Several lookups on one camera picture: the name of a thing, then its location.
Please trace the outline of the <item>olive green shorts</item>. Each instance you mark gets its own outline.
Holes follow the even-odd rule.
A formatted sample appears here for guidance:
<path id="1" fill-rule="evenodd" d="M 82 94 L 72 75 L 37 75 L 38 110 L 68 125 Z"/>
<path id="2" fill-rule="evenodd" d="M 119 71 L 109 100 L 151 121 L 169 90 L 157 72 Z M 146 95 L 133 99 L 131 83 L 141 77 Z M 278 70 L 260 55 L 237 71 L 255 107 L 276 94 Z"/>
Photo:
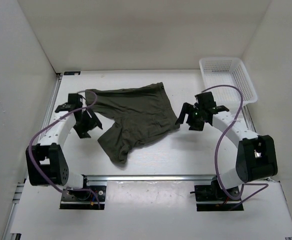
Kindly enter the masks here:
<path id="1" fill-rule="evenodd" d="M 125 164 L 134 148 L 153 144 L 180 128 L 162 82 L 140 88 L 85 90 L 87 105 L 114 121 L 98 143 L 114 164 Z"/>

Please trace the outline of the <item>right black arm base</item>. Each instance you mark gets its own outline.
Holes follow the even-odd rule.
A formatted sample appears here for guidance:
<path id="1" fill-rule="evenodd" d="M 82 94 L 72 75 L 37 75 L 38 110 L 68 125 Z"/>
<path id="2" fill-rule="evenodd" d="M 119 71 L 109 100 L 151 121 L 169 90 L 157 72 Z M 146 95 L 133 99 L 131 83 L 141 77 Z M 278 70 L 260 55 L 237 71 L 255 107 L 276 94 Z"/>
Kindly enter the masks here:
<path id="1" fill-rule="evenodd" d="M 195 184 L 189 194 L 195 196 L 197 212 L 244 211 L 242 199 L 229 198 L 221 189 L 216 177 L 209 183 Z"/>

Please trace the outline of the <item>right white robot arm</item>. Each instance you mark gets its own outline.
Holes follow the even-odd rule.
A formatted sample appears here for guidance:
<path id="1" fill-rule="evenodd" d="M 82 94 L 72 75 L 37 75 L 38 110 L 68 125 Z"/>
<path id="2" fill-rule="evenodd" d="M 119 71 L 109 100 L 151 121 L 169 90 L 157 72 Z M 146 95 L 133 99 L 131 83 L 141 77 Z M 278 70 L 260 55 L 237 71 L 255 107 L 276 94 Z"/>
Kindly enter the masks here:
<path id="1" fill-rule="evenodd" d="M 229 189 L 255 180 L 275 176 L 278 173 L 275 142 L 270 135 L 260 135 L 246 128 L 230 115 L 230 110 L 223 105 L 204 107 L 198 103 L 185 102 L 176 124 L 186 122 L 190 131 L 201 132 L 205 124 L 210 124 L 221 131 L 217 141 L 214 165 L 216 184 L 210 193 L 216 200 L 224 199 Z M 235 166 L 225 173 L 218 169 L 219 146 L 223 138 L 228 138 L 237 148 Z"/>

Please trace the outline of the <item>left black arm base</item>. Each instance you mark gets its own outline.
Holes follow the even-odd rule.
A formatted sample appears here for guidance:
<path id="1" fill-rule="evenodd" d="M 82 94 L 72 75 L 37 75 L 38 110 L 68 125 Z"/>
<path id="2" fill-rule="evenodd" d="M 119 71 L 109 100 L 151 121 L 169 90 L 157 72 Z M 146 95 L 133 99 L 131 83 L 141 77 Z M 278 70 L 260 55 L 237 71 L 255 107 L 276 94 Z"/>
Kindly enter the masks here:
<path id="1" fill-rule="evenodd" d="M 107 183 L 93 181 L 87 177 L 83 182 L 84 190 L 63 190 L 59 208 L 61 210 L 104 210 L 107 196 Z"/>

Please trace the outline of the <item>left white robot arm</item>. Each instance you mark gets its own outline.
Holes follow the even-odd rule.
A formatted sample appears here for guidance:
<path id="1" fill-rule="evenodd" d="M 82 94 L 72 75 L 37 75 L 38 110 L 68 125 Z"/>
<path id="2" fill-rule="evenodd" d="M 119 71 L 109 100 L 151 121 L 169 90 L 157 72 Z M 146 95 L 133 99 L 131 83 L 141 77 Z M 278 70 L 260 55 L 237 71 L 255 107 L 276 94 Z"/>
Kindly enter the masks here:
<path id="1" fill-rule="evenodd" d="M 77 108 L 74 104 L 59 105 L 53 122 L 37 133 L 26 148 L 29 182 L 33 186 L 52 186 L 73 189 L 79 200 L 86 200 L 91 188 L 85 184 L 85 176 L 70 171 L 63 153 L 66 139 L 74 130 L 80 139 L 90 138 L 89 131 L 102 128 L 102 123 L 93 111 L 93 105 Z"/>

